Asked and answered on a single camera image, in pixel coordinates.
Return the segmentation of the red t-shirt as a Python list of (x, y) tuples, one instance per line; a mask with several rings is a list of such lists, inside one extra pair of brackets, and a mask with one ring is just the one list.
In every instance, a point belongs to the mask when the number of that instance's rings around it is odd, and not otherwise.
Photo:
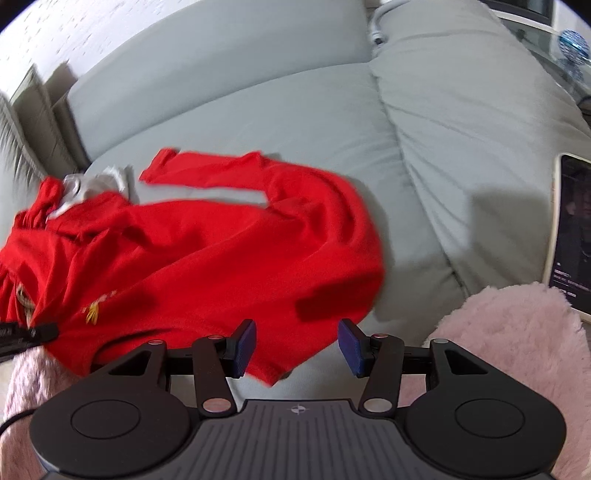
[[(372, 310), (385, 278), (381, 241), (344, 178), (257, 152), (163, 149), (140, 179), (259, 190), (267, 203), (174, 200), (55, 222), (46, 217), (63, 184), (45, 179), (1, 251), (1, 318), (56, 324), (47, 350), (72, 373), (85, 376), (151, 339), (186, 348), (252, 319), (247, 370), (273, 384), (332, 344), (339, 321)], [(35, 304), (30, 324), (19, 284)]]

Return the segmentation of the tan knitted garment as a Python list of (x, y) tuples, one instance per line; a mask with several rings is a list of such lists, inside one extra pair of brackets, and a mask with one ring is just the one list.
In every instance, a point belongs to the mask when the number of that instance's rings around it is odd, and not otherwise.
[(16, 288), (16, 299), (23, 308), (27, 324), (30, 324), (35, 311), (35, 304), (26, 294), (22, 284), (19, 284)]

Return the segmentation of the pink fluffy blanket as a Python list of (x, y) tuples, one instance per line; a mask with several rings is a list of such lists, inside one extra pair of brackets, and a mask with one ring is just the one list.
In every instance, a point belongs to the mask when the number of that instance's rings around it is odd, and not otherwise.
[[(444, 317), (428, 337), (448, 338), (559, 407), (567, 439), (554, 467), (558, 479), (590, 479), (590, 347), (580, 317), (558, 290), (542, 284), (488, 287)], [(41, 347), (1, 367), (4, 420), (37, 407), (75, 383)], [(1, 436), (1, 479), (41, 479), (29, 419)]]

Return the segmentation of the grey piped cushion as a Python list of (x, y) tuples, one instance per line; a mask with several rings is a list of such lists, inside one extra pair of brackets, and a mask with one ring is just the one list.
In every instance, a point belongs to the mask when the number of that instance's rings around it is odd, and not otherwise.
[(47, 173), (28, 144), (16, 112), (1, 93), (1, 166), (27, 185), (41, 182)]

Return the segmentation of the white grey garment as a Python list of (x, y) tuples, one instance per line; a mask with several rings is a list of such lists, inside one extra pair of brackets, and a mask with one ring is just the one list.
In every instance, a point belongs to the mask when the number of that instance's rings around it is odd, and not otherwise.
[(70, 174), (63, 182), (63, 195), (48, 221), (82, 222), (104, 216), (115, 207), (138, 203), (132, 171), (108, 166), (98, 174)]

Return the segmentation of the white framed tablet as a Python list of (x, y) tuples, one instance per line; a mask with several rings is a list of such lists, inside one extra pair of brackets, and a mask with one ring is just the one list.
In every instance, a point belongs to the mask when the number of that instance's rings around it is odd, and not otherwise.
[(590, 322), (590, 161), (563, 153), (554, 164), (552, 227), (543, 282)]

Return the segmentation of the brown grey back cushion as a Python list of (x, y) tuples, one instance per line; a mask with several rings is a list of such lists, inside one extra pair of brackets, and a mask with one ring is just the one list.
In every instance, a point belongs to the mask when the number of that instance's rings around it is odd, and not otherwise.
[(10, 102), (25, 139), (45, 172), (57, 178), (90, 165), (70, 112), (67, 93), (52, 101), (47, 85), (31, 65)]

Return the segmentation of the grey fabric sofa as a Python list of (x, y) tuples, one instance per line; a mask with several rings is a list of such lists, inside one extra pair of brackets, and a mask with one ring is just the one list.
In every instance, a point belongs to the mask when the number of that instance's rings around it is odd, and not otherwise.
[(96, 174), (165, 147), (270, 157), (348, 177), (387, 277), (365, 320), (421, 343), (488, 286), (541, 278), (555, 158), (588, 156), (572, 97), (477, 1), (387, 14), (359, 1), (199, 1), (50, 88)]

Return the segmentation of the glass side table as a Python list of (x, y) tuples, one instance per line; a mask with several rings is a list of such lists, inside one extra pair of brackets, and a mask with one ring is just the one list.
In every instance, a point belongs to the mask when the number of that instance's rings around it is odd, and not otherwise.
[(553, 26), (555, 1), (485, 1), (590, 122), (590, 35)]

